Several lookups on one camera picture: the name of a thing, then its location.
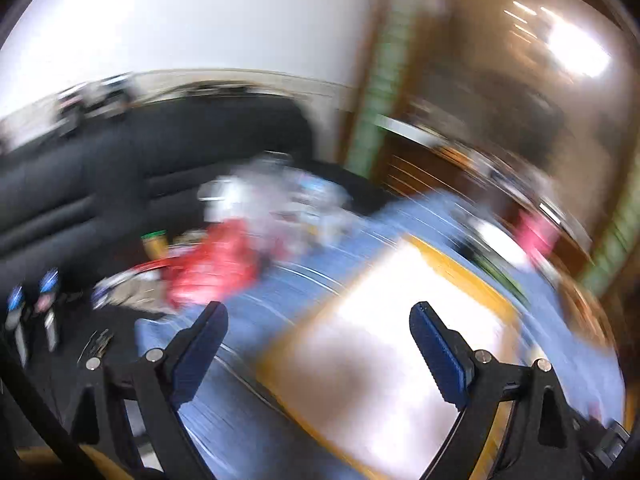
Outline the pink knitted cup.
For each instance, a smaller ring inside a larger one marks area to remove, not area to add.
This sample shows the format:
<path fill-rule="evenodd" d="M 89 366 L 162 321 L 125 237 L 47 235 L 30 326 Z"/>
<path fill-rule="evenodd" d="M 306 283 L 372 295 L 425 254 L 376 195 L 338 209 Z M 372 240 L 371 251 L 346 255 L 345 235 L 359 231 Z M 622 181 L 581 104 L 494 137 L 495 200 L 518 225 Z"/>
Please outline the pink knitted cup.
<path fill-rule="evenodd" d="M 518 213 L 515 241 L 532 263 L 552 253 L 559 235 L 558 226 L 541 212 L 523 209 Z"/>

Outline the white tray with yellow tape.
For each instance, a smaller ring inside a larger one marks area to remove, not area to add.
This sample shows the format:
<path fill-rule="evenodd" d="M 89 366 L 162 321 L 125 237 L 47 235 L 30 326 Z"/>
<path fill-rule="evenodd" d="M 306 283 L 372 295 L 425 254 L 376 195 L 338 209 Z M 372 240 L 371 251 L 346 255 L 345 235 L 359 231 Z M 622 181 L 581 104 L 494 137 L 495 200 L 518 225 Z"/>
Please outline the white tray with yellow tape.
<path fill-rule="evenodd" d="M 410 334 L 419 301 L 472 348 L 515 362 L 512 302 L 454 258 L 406 236 L 270 344 L 256 370 L 303 430 L 368 479 L 419 478 L 458 416 Z"/>

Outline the red plastic bag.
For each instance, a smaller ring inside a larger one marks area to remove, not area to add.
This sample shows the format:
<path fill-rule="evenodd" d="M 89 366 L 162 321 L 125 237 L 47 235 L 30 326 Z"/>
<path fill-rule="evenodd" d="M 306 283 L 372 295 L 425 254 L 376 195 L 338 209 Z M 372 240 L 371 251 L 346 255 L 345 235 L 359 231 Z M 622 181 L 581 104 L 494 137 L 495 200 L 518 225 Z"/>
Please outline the red plastic bag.
<path fill-rule="evenodd" d="M 257 274 L 258 257 L 245 222 L 226 220 L 210 226 L 200 244 L 170 260 L 166 299 L 176 308 L 206 306 L 252 284 Z"/>

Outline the wooden cabinet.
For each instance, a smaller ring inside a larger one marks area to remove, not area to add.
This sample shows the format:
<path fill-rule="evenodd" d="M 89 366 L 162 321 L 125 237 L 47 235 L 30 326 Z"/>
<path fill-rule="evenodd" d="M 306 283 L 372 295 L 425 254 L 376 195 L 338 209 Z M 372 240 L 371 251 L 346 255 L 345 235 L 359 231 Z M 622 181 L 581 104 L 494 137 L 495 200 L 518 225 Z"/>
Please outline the wooden cabinet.
<path fill-rule="evenodd" d="M 380 115 L 375 125 L 384 133 L 372 178 L 400 196 L 448 191 L 470 202 L 498 202 L 503 192 L 488 170 L 443 136 Z"/>

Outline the black sofa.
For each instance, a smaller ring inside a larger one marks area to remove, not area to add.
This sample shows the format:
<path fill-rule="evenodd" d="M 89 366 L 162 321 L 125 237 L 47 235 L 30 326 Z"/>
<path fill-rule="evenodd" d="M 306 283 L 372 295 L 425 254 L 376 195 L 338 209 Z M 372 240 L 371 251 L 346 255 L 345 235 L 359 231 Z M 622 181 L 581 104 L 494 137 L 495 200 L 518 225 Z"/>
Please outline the black sofa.
<path fill-rule="evenodd" d="M 1 289 L 35 292 L 50 269 L 84 287 L 142 258 L 142 235 L 203 222 L 205 182 L 265 152 L 341 185 L 367 216 L 385 192 L 314 154 L 314 132 L 292 99 L 189 96 L 95 117 L 66 139 L 1 159 Z"/>

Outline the blue plaid tablecloth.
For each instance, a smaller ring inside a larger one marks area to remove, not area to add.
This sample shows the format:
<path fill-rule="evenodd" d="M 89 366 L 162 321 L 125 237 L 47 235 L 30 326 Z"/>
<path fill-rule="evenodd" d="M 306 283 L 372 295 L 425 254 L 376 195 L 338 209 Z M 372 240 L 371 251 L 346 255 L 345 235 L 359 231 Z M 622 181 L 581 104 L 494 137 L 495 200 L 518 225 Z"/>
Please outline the blue plaid tablecloth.
<path fill-rule="evenodd" d="M 322 448 L 291 415 L 266 386 L 259 383 L 256 366 L 265 356 L 269 344 L 286 330 L 301 328 L 303 317 L 313 314 L 323 300 L 341 299 L 347 282 L 360 271 L 373 269 L 374 259 L 399 248 L 401 235 L 414 235 L 440 250 L 454 262 L 461 263 L 488 286 L 497 286 L 506 300 L 514 301 L 516 328 L 516 362 L 524 362 L 527 351 L 538 347 L 548 356 L 556 370 L 568 404 L 583 415 L 596 413 L 604 422 L 622 421 L 625 386 L 615 350 L 598 350 L 581 342 L 563 321 L 561 300 L 549 282 L 537 271 L 509 271 L 522 288 L 526 303 L 522 304 L 494 278 L 460 256 L 454 243 L 465 237 L 462 217 L 472 209 L 471 203 L 450 193 L 428 193 L 419 198 L 405 198 L 387 204 L 363 221 L 355 234 L 342 238 L 336 247 L 318 249 L 299 263 L 274 266 L 256 284 L 224 300 L 228 309 L 229 328 L 198 392 L 183 404 L 178 414 L 198 452 L 217 479 L 362 479 L 364 472 Z M 435 278 L 427 279 L 427 270 L 416 270 L 418 299 L 394 299 L 395 292 L 409 292 L 409 285 L 382 285 L 373 299 L 381 299 L 383 307 L 393 314 L 390 321 L 401 321 L 399 342 L 418 349 L 408 329 L 409 310 L 420 300 L 427 300 L 444 320 L 454 300 L 453 292 L 443 292 L 440 301 Z M 365 321 L 375 321 L 373 299 L 362 300 L 357 313 L 366 314 Z M 390 380 L 390 393 L 396 399 L 417 393 L 418 401 L 426 401 L 432 390 L 436 408 L 420 406 L 413 400 L 400 400 L 409 422 L 431 422 L 427 415 L 445 416 L 445 436 L 456 418 L 457 410 L 439 397 L 433 377 L 426 370 L 418 352 L 419 368 L 409 382 Z M 418 430 L 427 436 L 426 429 Z M 436 443 L 442 443 L 437 429 Z"/>

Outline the clear plastic bag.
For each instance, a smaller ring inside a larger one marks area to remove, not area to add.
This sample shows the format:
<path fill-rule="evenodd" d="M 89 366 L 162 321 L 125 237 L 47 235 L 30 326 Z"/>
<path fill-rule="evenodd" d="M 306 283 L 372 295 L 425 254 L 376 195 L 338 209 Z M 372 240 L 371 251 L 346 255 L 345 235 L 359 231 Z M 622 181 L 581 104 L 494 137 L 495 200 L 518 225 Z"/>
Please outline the clear plastic bag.
<path fill-rule="evenodd" d="M 278 261 L 333 247 L 359 221 L 341 185 L 294 167 L 290 156 L 277 152 L 202 184 L 198 200 L 206 222 L 238 224 L 255 252 Z"/>

